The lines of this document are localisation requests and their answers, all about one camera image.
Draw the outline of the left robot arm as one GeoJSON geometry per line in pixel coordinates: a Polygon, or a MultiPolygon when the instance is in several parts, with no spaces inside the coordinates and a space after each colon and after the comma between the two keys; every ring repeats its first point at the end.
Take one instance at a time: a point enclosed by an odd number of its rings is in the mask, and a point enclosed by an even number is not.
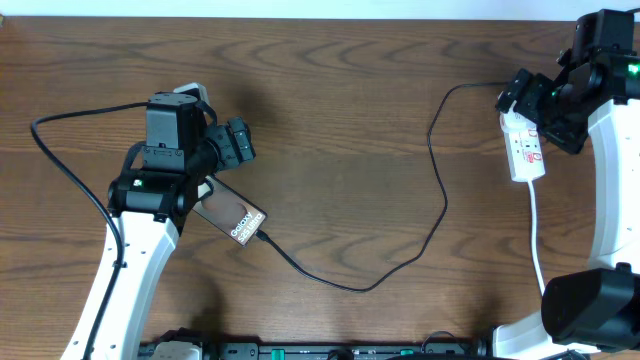
{"type": "Polygon", "coordinates": [[[66,359],[137,358],[158,281],[191,211],[223,210],[213,222],[240,244],[266,218],[214,177],[256,156],[242,118],[219,124],[198,83],[144,105],[146,139],[130,148],[109,187],[105,246],[66,359]]]}

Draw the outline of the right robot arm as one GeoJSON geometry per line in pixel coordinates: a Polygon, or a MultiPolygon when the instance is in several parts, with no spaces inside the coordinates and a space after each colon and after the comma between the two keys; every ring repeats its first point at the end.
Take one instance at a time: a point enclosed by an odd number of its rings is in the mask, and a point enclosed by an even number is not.
{"type": "Polygon", "coordinates": [[[496,327],[486,353],[507,359],[586,357],[639,348],[639,57],[635,13],[602,9],[577,20],[555,79],[522,69],[496,108],[511,175],[541,176],[537,138],[595,160],[595,228],[588,268],[542,282],[538,311],[496,327]]]}

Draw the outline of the bronze Galaxy smartphone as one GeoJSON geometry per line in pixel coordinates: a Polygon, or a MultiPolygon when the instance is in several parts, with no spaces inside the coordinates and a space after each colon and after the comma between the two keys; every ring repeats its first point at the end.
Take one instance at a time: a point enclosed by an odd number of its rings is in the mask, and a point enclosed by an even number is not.
{"type": "Polygon", "coordinates": [[[267,213],[213,176],[198,187],[193,210],[245,247],[267,220],[267,213]]]}

